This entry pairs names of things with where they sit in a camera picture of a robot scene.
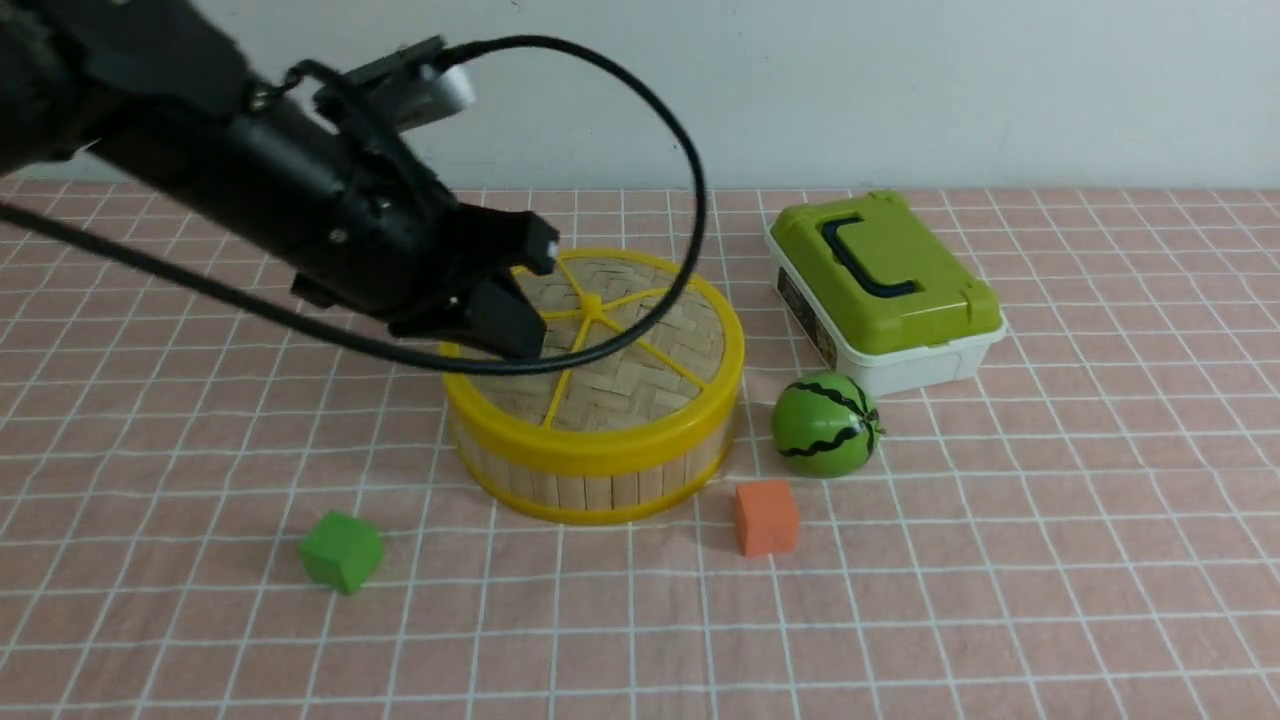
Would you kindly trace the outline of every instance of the box handle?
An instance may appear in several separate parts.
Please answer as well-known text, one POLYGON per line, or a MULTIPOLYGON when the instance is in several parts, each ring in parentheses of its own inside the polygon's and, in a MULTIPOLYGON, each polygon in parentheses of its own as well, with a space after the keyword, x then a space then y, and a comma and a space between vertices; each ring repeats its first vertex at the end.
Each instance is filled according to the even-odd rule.
POLYGON ((876 278, 867 272, 867 268, 854 258, 854 254, 849 251, 844 241, 840 240, 840 228, 845 225, 851 225, 854 223, 863 222, 859 215, 850 215, 847 218, 840 218, 838 220, 828 220, 822 225, 822 238, 827 241, 831 251, 836 255, 836 260, 849 270, 849 274, 854 277, 854 281, 872 297, 902 297, 904 295, 911 295, 919 290, 915 281, 902 281, 900 283, 884 284, 876 282, 876 278))

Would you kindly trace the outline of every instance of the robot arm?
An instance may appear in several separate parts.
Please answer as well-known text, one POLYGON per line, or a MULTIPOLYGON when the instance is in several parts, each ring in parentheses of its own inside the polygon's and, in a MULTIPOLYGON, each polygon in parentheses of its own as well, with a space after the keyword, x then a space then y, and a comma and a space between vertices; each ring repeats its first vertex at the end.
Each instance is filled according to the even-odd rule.
MULTIPOLYGON (((346 78, 399 129, 471 101, 440 38, 346 78)), ((339 94, 330 129, 256 76, 187 0, 0 0, 0 176, 84 150, 297 270, 293 292, 504 357, 541 352, 545 324, 511 268, 553 270, 534 213, 460 202, 406 176, 339 94)))

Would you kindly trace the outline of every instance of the watermelon stripe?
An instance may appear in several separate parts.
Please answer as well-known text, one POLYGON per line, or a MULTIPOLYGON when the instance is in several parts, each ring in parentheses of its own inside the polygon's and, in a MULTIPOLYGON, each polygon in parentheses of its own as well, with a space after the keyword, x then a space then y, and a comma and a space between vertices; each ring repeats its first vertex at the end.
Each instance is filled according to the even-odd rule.
POLYGON ((813 457, 819 452, 831 452, 832 450, 836 450, 837 447, 854 439, 859 434, 861 434, 861 428, 854 428, 854 427, 840 428, 840 432, 836 433, 836 437, 832 439, 814 441, 813 445, 810 445, 809 447, 788 447, 786 450, 780 448, 778 452, 783 457, 813 457))
POLYGON ((820 395, 820 396, 826 397, 827 400, 835 402, 836 405, 840 405, 844 409, 852 411, 859 418, 867 415, 867 405, 865 405, 867 396, 865 395, 863 395, 863 404, 864 405, 861 407, 859 407, 858 404, 852 398, 845 397, 840 392, 833 391, 829 387, 822 387, 818 383, 805 383, 805 382, 799 382, 797 380, 797 382, 794 382, 790 386, 787 386, 787 388, 796 388, 796 389, 803 389, 805 392, 812 392, 814 395, 820 395))

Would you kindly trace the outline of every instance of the foam block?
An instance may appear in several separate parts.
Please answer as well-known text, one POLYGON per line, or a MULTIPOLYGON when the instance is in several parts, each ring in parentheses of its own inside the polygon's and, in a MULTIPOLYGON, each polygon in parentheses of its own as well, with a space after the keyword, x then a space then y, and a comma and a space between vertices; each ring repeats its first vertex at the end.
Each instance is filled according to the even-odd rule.
POLYGON ((786 480, 760 480, 737 486, 733 509, 737 544, 742 555, 782 555, 796 548, 800 510, 786 480))

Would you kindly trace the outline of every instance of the green lid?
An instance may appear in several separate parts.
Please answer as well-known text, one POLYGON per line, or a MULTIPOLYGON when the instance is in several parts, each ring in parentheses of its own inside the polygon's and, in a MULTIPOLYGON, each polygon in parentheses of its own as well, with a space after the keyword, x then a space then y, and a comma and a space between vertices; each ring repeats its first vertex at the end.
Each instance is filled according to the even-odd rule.
POLYGON ((864 355, 941 345, 989 333, 1000 300, 892 191, 822 205, 794 205, 773 240, 864 355))

